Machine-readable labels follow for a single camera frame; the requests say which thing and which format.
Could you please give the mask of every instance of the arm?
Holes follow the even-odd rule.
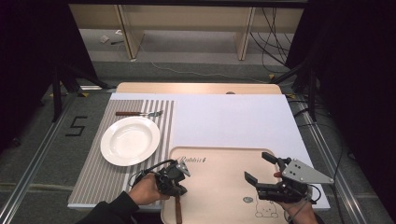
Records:
[[[130,223],[131,214],[139,209],[138,205],[167,200],[169,196],[157,190],[155,177],[148,174],[140,180],[128,193],[122,192],[111,203],[100,202],[91,212],[77,224],[124,224]]]
[[[274,173],[274,177],[281,177],[281,173]],[[292,217],[294,224],[317,224],[317,218],[311,202],[304,200],[298,203],[278,203]]]

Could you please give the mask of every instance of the sleeve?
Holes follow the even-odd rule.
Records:
[[[131,214],[139,209],[139,206],[123,191],[117,199],[111,203],[100,202],[91,212],[77,224],[125,224],[131,222]]]

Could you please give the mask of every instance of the metal rail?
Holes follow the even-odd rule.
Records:
[[[10,223],[11,219],[14,218],[21,204],[21,201],[23,200],[23,197],[29,189],[33,179],[35,178],[35,175],[41,164],[43,163],[43,160],[46,158],[46,155],[50,149],[53,140],[56,137],[57,132],[60,129],[60,126],[64,122],[65,114],[69,110],[70,105],[74,102],[76,97],[77,95],[73,93],[67,95],[64,102],[63,112],[60,114],[59,118],[56,121],[52,122],[51,126],[49,127],[49,131],[44,137],[44,140],[41,142],[40,147],[38,148],[31,162],[29,163],[29,166],[26,168],[26,171],[21,177],[19,183],[3,205],[0,213],[0,223]]]

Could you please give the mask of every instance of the human hand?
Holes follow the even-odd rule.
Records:
[[[282,174],[280,172],[274,173],[274,177],[280,178]],[[295,224],[316,224],[318,223],[315,217],[312,203],[301,199],[297,203],[278,203],[282,208],[292,217],[292,221]]]
[[[154,174],[144,176],[131,190],[129,196],[137,205],[146,205],[158,200],[168,200],[169,195],[161,194],[157,189]]]

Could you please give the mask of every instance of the cartoon drawing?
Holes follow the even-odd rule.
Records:
[[[274,202],[260,200],[258,196],[256,200],[256,217],[278,217]]]

